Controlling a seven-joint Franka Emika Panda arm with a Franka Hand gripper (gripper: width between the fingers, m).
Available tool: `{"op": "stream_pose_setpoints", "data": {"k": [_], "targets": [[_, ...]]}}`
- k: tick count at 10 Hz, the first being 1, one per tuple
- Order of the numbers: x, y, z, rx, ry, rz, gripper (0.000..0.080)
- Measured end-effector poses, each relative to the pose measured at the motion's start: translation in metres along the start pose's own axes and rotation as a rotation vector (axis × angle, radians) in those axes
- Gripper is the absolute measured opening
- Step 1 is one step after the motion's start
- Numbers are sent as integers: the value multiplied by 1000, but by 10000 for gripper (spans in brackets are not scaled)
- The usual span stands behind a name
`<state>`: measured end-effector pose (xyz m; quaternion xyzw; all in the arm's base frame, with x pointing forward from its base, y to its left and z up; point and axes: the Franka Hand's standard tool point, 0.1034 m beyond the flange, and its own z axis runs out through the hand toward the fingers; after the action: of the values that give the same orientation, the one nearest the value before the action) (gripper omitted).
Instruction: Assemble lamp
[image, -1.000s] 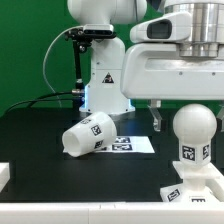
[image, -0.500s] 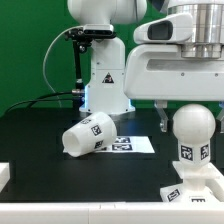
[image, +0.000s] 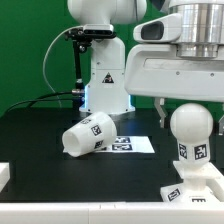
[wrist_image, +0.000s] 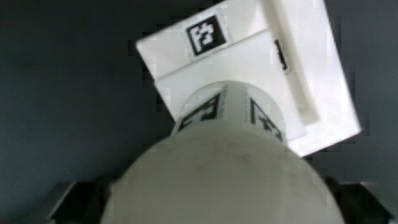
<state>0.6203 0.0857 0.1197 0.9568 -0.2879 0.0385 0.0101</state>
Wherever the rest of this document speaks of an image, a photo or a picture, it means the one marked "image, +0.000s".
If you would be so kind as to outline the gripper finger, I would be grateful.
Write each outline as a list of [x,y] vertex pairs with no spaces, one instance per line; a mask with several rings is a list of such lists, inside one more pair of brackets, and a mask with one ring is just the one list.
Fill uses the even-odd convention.
[[218,129],[218,133],[219,135],[224,135],[224,103],[222,104],[222,110],[223,110],[223,115],[222,117],[219,119],[219,129]]

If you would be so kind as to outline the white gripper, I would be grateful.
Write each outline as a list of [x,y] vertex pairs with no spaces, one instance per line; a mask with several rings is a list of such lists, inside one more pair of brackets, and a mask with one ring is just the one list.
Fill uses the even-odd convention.
[[224,102],[224,29],[222,18],[194,20],[172,13],[133,30],[125,89],[155,97],[160,127],[166,125],[165,99]]

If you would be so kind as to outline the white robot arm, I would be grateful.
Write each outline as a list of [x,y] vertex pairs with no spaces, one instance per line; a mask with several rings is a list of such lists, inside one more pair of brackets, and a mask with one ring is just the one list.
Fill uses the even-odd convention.
[[148,96],[224,104],[224,0],[156,0],[164,15],[143,21],[147,0],[67,0],[77,48],[92,47],[82,112],[127,113]]

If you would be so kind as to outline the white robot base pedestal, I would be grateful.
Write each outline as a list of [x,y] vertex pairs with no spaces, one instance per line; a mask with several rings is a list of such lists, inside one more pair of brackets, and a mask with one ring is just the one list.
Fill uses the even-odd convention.
[[130,95],[124,88],[125,45],[117,37],[94,40],[91,46],[91,77],[85,86],[81,112],[110,115],[133,112]]

